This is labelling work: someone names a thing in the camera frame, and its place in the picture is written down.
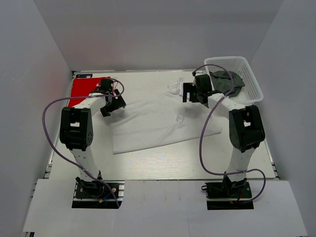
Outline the white t shirt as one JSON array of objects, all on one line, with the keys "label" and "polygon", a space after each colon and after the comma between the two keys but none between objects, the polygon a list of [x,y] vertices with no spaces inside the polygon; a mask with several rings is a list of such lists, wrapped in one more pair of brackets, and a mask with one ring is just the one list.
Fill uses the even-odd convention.
[{"label": "white t shirt", "polygon": [[110,116],[113,153],[123,154],[199,138],[209,109],[184,103],[183,78],[148,99],[129,103]]}]

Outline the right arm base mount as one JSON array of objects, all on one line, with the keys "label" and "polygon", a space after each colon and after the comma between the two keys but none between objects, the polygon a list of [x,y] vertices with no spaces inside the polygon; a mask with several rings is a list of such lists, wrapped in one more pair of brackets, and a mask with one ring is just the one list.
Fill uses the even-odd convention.
[{"label": "right arm base mount", "polygon": [[201,190],[206,193],[208,210],[252,210],[252,192],[246,178],[232,182],[227,175],[220,182],[208,182]]}]

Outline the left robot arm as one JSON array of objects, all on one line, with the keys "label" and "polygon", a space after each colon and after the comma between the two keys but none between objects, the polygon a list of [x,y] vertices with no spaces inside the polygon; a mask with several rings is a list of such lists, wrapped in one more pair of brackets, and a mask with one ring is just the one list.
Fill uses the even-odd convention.
[{"label": "left robot arm", "polygon": [[61,113],[60,141],[70,150],[76,163],[80,166],[80,177],[76,181],[93,197],[104,192],[101,171],[97,168],[90,145],[93,141],[92,117],[100,112],[103,117],[126,103],[115,89],[113,78],[101,78],[96,88],[87,98],[72,107],[64,107]]}]

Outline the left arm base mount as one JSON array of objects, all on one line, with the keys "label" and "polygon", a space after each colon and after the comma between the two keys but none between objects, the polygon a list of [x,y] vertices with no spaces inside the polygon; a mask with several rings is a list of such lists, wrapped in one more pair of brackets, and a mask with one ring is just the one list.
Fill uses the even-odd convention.
[{"label": "left arm base mount", "polygon": [[124,181],[96,181],[76,178],[72,209],[118,209],[123,201]]}]

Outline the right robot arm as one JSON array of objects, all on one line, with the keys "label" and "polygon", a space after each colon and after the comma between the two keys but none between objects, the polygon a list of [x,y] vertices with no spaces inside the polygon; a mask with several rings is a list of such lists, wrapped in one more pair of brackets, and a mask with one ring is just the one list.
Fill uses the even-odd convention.
[{"label": "right robot arm", "polygon": [[213,90],[207,74],[194,76],[193,82],[183,84],[183,102],[201,103],[211,112],[229,121],[229,140],[233,146],[230,164],[220,183],[206,185],[209,196],[236,197],[246,189],[248,165],[254,151],[265,140],[259,109],[255,105],[239,104],[223,93]]}]

